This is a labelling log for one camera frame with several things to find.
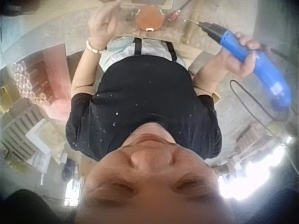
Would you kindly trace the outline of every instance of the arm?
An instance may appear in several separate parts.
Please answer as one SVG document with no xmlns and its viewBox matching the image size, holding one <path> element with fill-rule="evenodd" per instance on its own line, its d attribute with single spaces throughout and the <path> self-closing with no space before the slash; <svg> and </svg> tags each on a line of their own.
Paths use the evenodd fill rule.
<svg viewBox="0 0 299 224">
<path fill-rule="evenodd" d="M 93 49 L 104 50 L 114 36 L 118 25 L 120 2 L 121 0 L 117 0 L 106 4 L 90 18 L 88 26 L 91 36 L 90 45 Z M 84 51 L 71 84 L 72 98 L 78 93 L 90 95 L 95 93 L 93 85 L 99 61 L 100 54 L 95 54 L 89 49 Z"/>
<path fill-rule="evenodd" d="M 252 37 L 236 33 L 240 44 L 247 46 L 250 50 L 260 49 L 261 45 L 252 40 Z M 241 77 L 245 77 L 254 71 L 256 64 L 256 52 L 253 51 L 245 63 L 241 63 L 238 59 L 232 56 L 228 51 L 222 49 L 215 59 L 207 63 L 201 68 L 193 79 L 194 91 L 197 96 L 208 95 L 212 96 L 218 84 L 231 71 Z"/>
</svg>

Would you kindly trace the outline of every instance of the person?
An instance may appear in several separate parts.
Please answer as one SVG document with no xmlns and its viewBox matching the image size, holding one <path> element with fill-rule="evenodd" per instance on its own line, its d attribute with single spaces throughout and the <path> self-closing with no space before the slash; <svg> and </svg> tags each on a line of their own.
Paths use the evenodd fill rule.
<svg viewBox="0 0 299 224">
<path fill-rule="evenodd" d="M 72 81 L 66 137 L 73 149 L 98 161 L 76 220 L 233 223 L 204 162 L 221 151 L 212 93 L 229 71 L 252 73 L 261 45 L 236 33 L 252 50 L 245 63 L 223 49 L 192 80 L 171 43 L 112 40 L 120 2 L 89 20 L 91 38 Z M 105 73 L 95 92 L 98 63 Z"/>
</svg>

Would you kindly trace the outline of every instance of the bracelet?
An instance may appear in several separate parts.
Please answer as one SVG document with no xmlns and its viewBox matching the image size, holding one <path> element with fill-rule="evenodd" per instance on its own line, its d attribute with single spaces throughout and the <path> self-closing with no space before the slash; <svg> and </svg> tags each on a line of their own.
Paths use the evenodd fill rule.
<svg viewBox="0 0 299 224">
<path fill-rule="evenodd" d="M 207 91 L 207 90 L 204 90 L 204 89 L 202 89 L 202 88 L 199 88 L 199 87 L 197 87 L 197 86 L 194 86 L 194 88 L 199 89 L 199 90 L 202 90 L 202 91 L 205 91 L 205 92 L 207 92 L 207 93 L 213 95 L 211 92 L 209 92 L 209 91 Z"/>
<path fill-rule="evenodd" d="M 89 38 L 87 41 L 86 41 L 86 47 L 87 47 L 87 49 L 89 49 L 91 52 L 93 52 L 93 53 L 95 53 L 95 54 L 104 54 L 107 50 L 106 49 L 104 49 L 104 50 L 96 50 L 96 49 L 94 49 L 91 45 L 90 45 L 90 39 L 91 38 Z"/>
</svg>

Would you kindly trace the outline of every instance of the black apron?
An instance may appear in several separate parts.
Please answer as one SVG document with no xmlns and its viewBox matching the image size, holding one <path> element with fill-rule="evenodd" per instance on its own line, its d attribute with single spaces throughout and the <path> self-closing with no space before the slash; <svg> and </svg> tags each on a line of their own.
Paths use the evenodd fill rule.
<svg viewBox="0 0 299 224">
<path fill-rule="evenodd" d="M 206 96 L 208 107 L 199 100 L 189 72 L 176 62 L 172 43 L 166 42 L 172 61 L 141 55 L 141 39 L 134 43 L 135 55 L 110 66 L 91 98 L 76 131 L 79 150 L 99 161 L 138 127 L 156 122 L 203 159 L 218 155 L 213 100 Z"/>
</svg>

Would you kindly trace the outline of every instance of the floor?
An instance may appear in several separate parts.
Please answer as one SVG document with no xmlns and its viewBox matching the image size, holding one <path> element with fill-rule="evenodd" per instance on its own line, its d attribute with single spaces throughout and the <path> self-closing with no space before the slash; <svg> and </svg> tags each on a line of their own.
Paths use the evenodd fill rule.
<svg viewBox="0 0 299 224">
<path fill-rule="evenodd" d="M 238 20 L 233 16 L 236 11 L 239 12 L 241 10 L 240 12 L 242 12 L 242 8 L 244 8 L 243 10 L 248 12 L 247 8 L 249 5 L 247 3 L 248 1 L 246 0 L 238 1 L 237 4 L 233 0 L 226 0 L 225 2 L 227 3 L 225 5 L 226 14 L 220 13 L 219 11 L 221 9 L 219 8 L 207 6 L 209 13 L 206 13 L 203 16 L 206 18 L 210 17 L 211 19 L 210 15 L 212 12 L 215 14 L 220 13 L 223 17 L 223 20 L 229 24 L 232 20 Z M 274 1 L 269 2 L 269 0 L 263 0 L 259 2 L 260 8 L 265 9 L 267 6 L 271 6 L 271 10 L 269 10 L 269 8 L 267 9 L 267 15 L 270 15 L 272 19 L 277 20 L 277 24 L 279 25 L 277 25 L 275 28 L 267 26 L 267 28 L 271 27 L 273 32 L 266 32 L 265 30 L 267 29 L 265 27 L 257 26 L 258 28 L 256 29 L 254 36 L 263 43 L 269 44 L 271 46 L 288 42 L 290 39 L 289 26 L 284 26 L 285 23 L 279 20 L 279 17 L 276 16 L 280 12 L 280 5 L 278 3 L 279 1 L 277 0 L 275 3 Z M 35 15 L 2 19 L 1 25 L 4 36 L 1 43 L 3 57 L 1 59 L 0 68 L 3 68 L 4 66 L 38 50 L 60 43 L 66 44 L 67 55 L 72 55 L 82 51 L 85 48 L 85 40 L 89 36 L 86 22 L 91 13 L 94 12 L 94 7 L 97 6 L 97 4 L 99 4 L 98 0 L 42 0 L 42 7 Z M 244 24 L 244 27 L 241 28 L 241 30 L 244 33 L 253 34 L 251 25 L 248 26 L 250 28 L 248 29 L 249 32 L 247 32 L 246 23 L 255 24 L 257 13 L 246 13 L 246 15 L 247 17 L 243 17 L 241 19 Z M 271 19 L 269 19 L 267 15 L 265 15 L 264 11 L 259 12 L 257 21 L 270 23 L 269 21 L 271 21 Z M 192 65 L 192 70 L 199 70 L 200 67 L 212 57 L 213 55 L 209 53 L 202 53 Z M 220 94 L 222 100 L 216 106 L 219 125 L 223 135 L 222 152 L 218 158 L 207 161 L 210 164 L 221 162 L 221 160 L 225 160 L 225 158 L 230 156 L 231 152 L 233 152 L 236 146 L 235 139 L 250 123 L 254 122 L 254 119 L 247 113 L 244 107 L 233 95 L 229 87 L 229 81 L 231 79 L 240 81 L 240 83 L 244 85 L 244 87 L 248 89 L 263 105 L 265 105 L 266 108 L 270 108 L 270 103 L 265 96 L 262 86 L 256 76 L 252 74 L 240 80 L 236 75 L 229 74 L 220 84 Z M 258 115 L 261 121 L 263 121 L 265 124 L 270 122 L 270 119 L 248 96 L 246 96 L 239 89 L 237 89 L 237 92 L 240 93 L 241 98 L 249 106 L 250 110 L 254 114 Z M 63 126 L 63 124 L 57 124 L 57 129 L 60 129 L 62 134 L 64 134 Z M 33 179 L 31 181 L 29 179 L 23 178 L 20 179 L 23 182 L 18 182 L 19 177 L 16 176 L 14 178 L 14 182 L 16 182 L 16 186 L 24 184 L 28 186 L 29 189 L 36 189 L 36 185 L 33 183 L 39 181 L 39 176 L 38 174 L 33 174 L 32 178 Z M 59 186 L 58 182 L 54 182 L 53 184 L 49 184 L 49 189 L 45 189 L 43 191 L 45 194 L 48 192 L 51 195 L 60 197 L 61 191 L 63 191 L 62 189 L 63 188 Z"/>
</svg>

